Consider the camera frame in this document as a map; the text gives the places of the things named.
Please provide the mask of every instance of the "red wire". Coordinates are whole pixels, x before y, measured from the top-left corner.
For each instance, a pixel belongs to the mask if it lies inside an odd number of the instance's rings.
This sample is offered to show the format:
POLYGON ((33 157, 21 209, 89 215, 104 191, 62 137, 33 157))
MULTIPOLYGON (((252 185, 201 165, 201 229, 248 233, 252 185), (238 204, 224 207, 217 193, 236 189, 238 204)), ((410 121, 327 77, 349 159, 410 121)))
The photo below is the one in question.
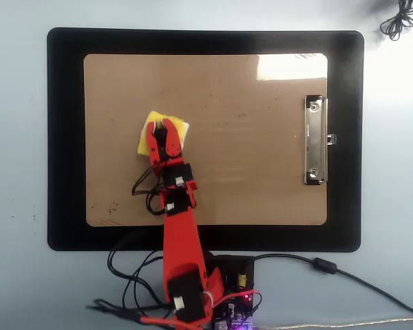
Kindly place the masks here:
POLYGON ((229 298, 240 297, 244 296, 245 294, 260 294, 257 290, 248 290, 248 291, 241 291, 235 294, 227 294, 226 296, 221 297, 218 301, 214 302, 213 308, 216 308, 219 304, 229 298))
MULTIPOLYGON (((213 308, 216 308, 219 304, 221 304, 227 299, 244 296, 246 294, 249 295, 249 294, 260 294, 260 293, 257 290, 248 290, 248 291, 237 292, 235 294, 227 294, 226 296, 223 296, 221 297, 221 299, 216 301, 214 303, 213 308)), ((141 316, 140 321, 148 325, 173 325, 177 327, 182 327, 187 330, 200 330, 200 328, 195 325, 182 322, 179 320, 166 320, 164 318, 149 318, 148 316, 141 316)))
POLYGON ((200 330, 200 328, 195 325, 178 320, 165 320, 164 318, 149 318, 148 316, 141 316, 140 321, 148 325, 174 325, 188 330, 200 330))

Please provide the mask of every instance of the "yellow sponge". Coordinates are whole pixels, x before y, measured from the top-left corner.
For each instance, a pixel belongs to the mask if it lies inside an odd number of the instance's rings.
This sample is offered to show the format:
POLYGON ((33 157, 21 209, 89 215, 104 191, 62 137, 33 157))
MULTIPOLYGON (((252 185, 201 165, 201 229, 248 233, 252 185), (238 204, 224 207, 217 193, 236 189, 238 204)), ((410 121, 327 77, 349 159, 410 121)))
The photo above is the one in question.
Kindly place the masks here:
POLYGON ((142 128, 142 131, 140 132, 140 139, 139 139, 139 146, 138 146, 139 155, 144 155, 144 156, 150 155, 149 146, 147 143, 147 124, 153 121, 156 121, 158 124, 160 124, 160 121, 164 118, 170 119, 173 122, 174 126, 176 126, 178 130, 178 134, 179 134, 180 146, 184 148, 185 136, 187 135, 187 131, 190 125, 187 122, 184 122, 182 119, 173 117, 172 115, 161 115, 160 113, 157 113, 156 111, 152 111, 151 113, 149 113, 147 120, 145 120, 144 127, 142 128))

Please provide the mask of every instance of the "cable ferrite bead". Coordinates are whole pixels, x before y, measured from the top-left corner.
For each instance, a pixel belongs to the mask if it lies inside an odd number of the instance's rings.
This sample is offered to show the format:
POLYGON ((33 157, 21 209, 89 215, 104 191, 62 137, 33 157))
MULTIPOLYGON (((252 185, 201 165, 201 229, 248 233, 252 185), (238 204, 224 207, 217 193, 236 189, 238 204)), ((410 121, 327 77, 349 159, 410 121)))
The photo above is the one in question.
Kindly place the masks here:
POLYGON ((313 260, 313 266, 316 270, 321 270, 322 272, 329 273, 329 274, 336 274, 337 273, 337 264, 331 263, 330 261, 315 258, 313 260))

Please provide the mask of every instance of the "circuit board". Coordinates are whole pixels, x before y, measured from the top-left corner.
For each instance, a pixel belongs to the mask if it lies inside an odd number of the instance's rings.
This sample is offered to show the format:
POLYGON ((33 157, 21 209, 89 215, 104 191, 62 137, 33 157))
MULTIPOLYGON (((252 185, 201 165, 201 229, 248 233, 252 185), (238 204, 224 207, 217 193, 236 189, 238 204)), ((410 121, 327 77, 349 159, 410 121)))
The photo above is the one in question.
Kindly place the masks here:
MULTIPOLYGON (((210 274, 219 267, 224 285, 224 295, 232 292, 246 291, 254 288, 254 264, 245 271, 249 256, 205 256, 206 270, 210 274)), ((215 330, 253 330, 253 318, 249 316, 253 310, 252 295, 231 298, 218 305, 213 312, 211 328, 215 330)))

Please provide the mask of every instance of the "brown clipboard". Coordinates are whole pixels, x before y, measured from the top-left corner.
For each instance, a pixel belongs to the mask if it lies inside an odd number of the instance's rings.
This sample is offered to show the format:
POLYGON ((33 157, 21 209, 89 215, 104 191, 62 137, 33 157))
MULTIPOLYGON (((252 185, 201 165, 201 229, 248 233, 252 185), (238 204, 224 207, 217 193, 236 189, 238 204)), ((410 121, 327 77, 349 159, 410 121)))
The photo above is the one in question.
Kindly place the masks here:
POLYGON ((199 187, 198 224, 323 224, 326 183, 304 184, 304 100, 326 96, 327 60, 275 56, 87 55, 88 224, 163 224, 131 195, 149 166, 136 150, 150 111, 190 124, 183 156, 199 187))

